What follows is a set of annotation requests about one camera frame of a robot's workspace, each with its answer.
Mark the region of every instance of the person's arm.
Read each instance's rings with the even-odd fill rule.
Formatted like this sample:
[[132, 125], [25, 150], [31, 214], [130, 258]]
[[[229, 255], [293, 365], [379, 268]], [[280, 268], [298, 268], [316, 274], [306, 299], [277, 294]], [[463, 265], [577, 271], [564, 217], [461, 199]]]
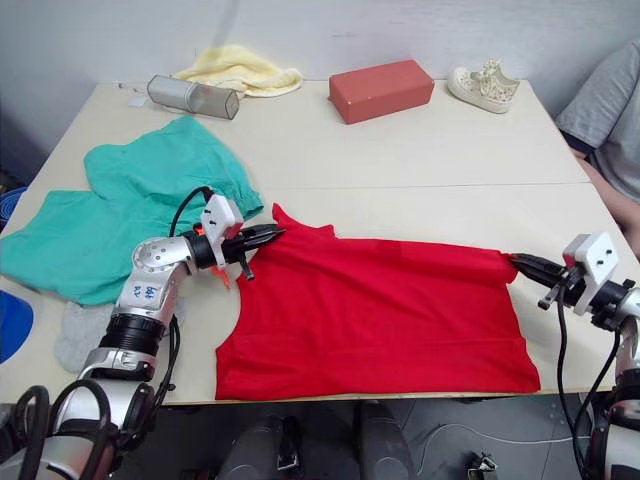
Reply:
[[571, 148], [574, 156], [591, 180], [591, 183], [616, 222], [622, 227], [631, 250], [640, 260], [640, 204], [624, 196], [607, 182], [593, 165], [585, 160], [586, 155]]

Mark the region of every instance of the teal shirt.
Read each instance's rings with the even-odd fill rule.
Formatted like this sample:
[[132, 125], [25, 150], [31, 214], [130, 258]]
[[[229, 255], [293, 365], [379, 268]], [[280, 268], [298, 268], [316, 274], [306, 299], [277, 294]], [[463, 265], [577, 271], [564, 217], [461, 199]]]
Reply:
[[[263, 204], [242, 165], [193, 117], [129, 145], [102, 145], [84, 159], [91, 191], [53, 191], [22, 230], [0, 241], [0, 271], [26, 285], [96, 305], [115, 301], [138, 243], [166, 237], [176, 209], [208, 185], [233, 199], [245, 219]], [[176, 234], [199, 221], [201, 195]]]

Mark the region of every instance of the red t-shirt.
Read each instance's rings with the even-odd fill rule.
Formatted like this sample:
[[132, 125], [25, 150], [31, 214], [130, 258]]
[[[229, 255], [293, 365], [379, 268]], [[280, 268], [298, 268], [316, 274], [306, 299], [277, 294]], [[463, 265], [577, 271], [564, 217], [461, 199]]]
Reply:
[[278, 206], [286, 229], [238, 280], [241, 313], [217, 349], [216, 398], [340, 393], [534, 392], [495, 250], [340, 239]]

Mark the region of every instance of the shoe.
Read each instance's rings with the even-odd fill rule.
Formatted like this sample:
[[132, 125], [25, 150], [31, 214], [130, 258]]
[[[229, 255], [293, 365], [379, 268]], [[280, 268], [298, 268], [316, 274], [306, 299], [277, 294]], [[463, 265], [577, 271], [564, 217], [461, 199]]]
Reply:
[[493, 113], [506, 113], [520, 82], [507, 77], [498, 60], [489, 60], [479, 72], [456, 68], [447, 85], [460, 100]]

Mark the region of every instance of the white table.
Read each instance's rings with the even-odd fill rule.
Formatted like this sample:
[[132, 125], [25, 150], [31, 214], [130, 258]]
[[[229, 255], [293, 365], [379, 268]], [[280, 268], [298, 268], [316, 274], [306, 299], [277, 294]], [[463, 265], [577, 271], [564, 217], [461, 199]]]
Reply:
[[[266, 205], [256, 222], [270, 221], [270, 206], [278, 202], [304, 223], [333, 223], [340, 236], [464, 244], [558, 262], [578, 233], [608, 231], [621, 259], [614, 280], [640, 280], [640, 265], [527, 82], [506, 115], [459, 102], [438, 82], [427, 106], [349, 126], [341, 123], [326, 95], [325, 82], [312, 82], [283, 97], [245, 99], [231, 122], [198, 117], [245, 163]], [[178, 116], [150, 103], [128, 106], [133, 96], [111, 85], [96, 88], [3, 235], [26, 225], [50, 190], [88, 189], [82, 159], [91, 148], [128, 143]], [[44, 384], [57, 395], [74, 379], [53, 356], [64, 300], [7, 278], [0, 278], [0, 288], [26, 299], [35, 311], [28, 341], [0, 365], [0, 401], [17, 400], [32, 384]], [[166, 403], [211, 403], [214, 349], [235, 326], [238, 291], [226, 291], [211, 275], [200, 275], [187, 279], [181, 293], [188, 305], [174, 371], [178, 388]], [[519, 276], [510, 293], [540, 373], [541, 393], [554, 392], [557, 320], [553, 312], [536, 307], [546, 291]], [[568, 314], [567, 323], [565, 385], [567, 391], [584, 391], [613, 338], [586, 317]], [[163, 342], [159, 373], [166, 358]], [[612, 385], [610, 372], [603, 388]]]

